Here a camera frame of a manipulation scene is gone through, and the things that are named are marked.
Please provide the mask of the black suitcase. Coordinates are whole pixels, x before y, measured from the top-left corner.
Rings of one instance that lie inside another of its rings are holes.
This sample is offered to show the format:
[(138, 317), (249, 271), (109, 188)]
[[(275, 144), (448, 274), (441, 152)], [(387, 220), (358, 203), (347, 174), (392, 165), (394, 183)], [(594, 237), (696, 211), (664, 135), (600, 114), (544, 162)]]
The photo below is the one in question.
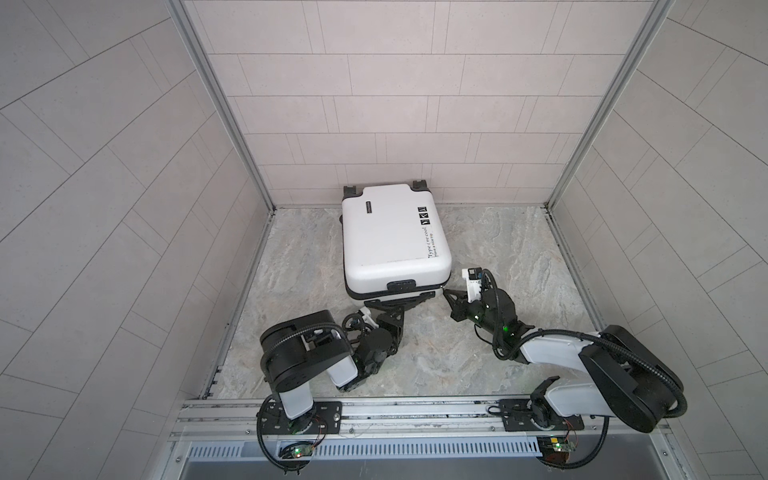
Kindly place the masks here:
[(343, 189), (345, 289), (357, 305), (436, 292), (452, 254), (427, 182)]

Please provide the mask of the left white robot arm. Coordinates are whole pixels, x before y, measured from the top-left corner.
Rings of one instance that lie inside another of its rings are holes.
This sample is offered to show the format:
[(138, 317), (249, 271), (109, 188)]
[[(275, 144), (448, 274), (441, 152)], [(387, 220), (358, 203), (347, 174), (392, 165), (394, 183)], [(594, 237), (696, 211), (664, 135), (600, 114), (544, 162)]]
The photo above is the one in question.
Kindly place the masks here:
[(268, 435), (338, 433), (342, 404), (315, 401), (309, 382), (326, 374), (337, 390), (348, 392), (378, 374), (398, 352), (405, 312), (416, 304), (368, 301), (342, 323), (321, 310), (265, 331), (260, 366), (272, 398), (262, 404), (257, 426)]

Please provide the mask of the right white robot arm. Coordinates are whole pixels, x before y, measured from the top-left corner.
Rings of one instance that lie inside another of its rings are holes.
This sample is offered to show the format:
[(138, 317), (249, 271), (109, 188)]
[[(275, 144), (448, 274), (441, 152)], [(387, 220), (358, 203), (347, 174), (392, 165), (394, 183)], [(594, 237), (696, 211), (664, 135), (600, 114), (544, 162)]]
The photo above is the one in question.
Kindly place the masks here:
[(473, 281), (467, 291), (445, 289), (456, 322), (470, 321), (491, 334), (494, 356), (521, 364), (545, 364), (581, 372), (581, 381), (542, 382), (531, 394), (534, 407), (560, 417), (613, 417), (649, 433), (666, 418), (688, 410), (682, 380), (627, 329), (600, 332), (538, 329), (518, 319), (503, 290)]

